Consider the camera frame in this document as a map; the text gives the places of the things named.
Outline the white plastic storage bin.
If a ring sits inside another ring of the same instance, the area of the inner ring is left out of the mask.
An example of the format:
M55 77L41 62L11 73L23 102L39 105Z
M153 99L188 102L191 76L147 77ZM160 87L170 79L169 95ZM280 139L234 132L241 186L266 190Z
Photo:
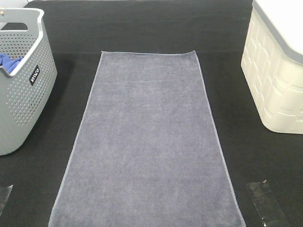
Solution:
M302 134L302 1L252 2L241 67L263 125Z

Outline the clear tape strip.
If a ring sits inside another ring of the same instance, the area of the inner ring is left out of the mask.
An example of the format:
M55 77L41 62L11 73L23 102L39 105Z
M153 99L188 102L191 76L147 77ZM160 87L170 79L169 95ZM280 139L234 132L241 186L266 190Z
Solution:
M246 188L263 227L290 226L267 180L247 183Z
M4 211L4 208L7 204L12 188L13 185L10 185L8 187L0 187L0 216Z

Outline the grey perforated laundry basket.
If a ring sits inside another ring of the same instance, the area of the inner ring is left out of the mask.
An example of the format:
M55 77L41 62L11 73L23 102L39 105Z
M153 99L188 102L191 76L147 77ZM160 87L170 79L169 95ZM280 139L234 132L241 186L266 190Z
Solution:
M24 143L53 89L57 69L43 21L36 8L6 8L1 23L23 23L26 29L1 30L0 52L22 60L11 72L0 69L0 154Z

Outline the blue cloth in basket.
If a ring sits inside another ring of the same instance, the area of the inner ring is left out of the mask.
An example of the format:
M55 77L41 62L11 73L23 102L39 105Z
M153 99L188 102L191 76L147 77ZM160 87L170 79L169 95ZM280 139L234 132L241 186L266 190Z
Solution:
M0 65L10 74L22 61L22 57L19 58L11 58L7 54L0 54Z

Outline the clear tape strip right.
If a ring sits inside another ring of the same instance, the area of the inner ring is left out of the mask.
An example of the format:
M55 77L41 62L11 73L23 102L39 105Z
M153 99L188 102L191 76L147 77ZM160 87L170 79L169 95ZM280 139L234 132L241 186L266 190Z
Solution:
M290 226L267 180L247 183L246 188L263 227Z

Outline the clear tape strip left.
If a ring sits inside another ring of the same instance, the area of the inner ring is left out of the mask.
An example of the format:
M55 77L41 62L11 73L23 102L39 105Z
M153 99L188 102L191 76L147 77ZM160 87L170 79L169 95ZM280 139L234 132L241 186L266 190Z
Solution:
M8 187L0 187L0 216L4 211L4 208L7 204L12 188L13 185L10 185Z

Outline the grey microfibre towel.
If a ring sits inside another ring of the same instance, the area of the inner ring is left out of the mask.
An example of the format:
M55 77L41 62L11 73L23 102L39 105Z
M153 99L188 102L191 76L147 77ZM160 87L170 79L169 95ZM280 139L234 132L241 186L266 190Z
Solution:
M195 52L102 52L48 225L245 226Z

